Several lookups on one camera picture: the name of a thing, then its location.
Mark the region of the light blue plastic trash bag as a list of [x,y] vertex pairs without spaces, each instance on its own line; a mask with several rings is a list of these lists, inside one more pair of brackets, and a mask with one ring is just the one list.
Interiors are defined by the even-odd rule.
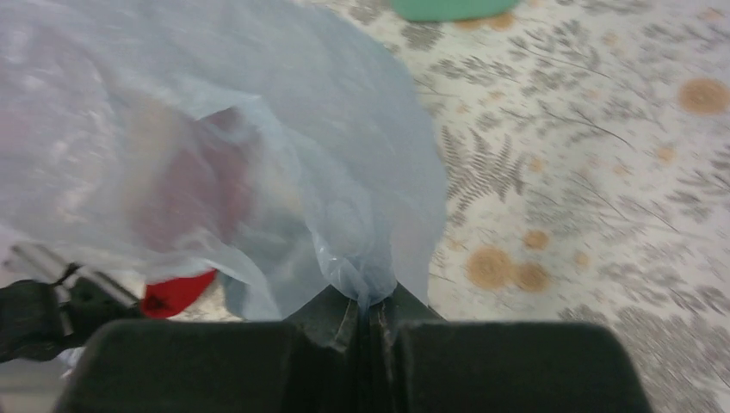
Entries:
[[4,1],[1,223],[232,312],[428,299],[447,179],[410,72],[293,1]]

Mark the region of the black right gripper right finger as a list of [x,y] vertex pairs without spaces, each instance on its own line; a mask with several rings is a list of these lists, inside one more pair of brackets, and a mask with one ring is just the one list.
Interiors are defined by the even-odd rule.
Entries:
[[449,322],[405,288],[360,316],[363,412],[648,412],[627,351],[584,322]]

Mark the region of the green plastic trash bin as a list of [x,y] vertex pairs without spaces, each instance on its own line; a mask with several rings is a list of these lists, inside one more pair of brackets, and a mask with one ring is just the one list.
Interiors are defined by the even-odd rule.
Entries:
[[393,11],[409,22],[453,22],[510,11],[519,0],[391,0]]

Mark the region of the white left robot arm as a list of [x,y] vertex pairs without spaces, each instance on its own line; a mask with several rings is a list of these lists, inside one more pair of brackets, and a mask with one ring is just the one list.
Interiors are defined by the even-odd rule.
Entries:
[[24,278],[1,288],[2,363],[49,361],[106,324],[144,316],[122,284],[43,245],[14,244],[3,265]]

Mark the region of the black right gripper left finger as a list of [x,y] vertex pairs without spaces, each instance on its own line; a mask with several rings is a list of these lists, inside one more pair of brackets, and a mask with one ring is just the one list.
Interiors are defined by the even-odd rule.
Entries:
[[55,410],[345,410],[357,316],[328,287],[279,322],[113,322],[88,341]]

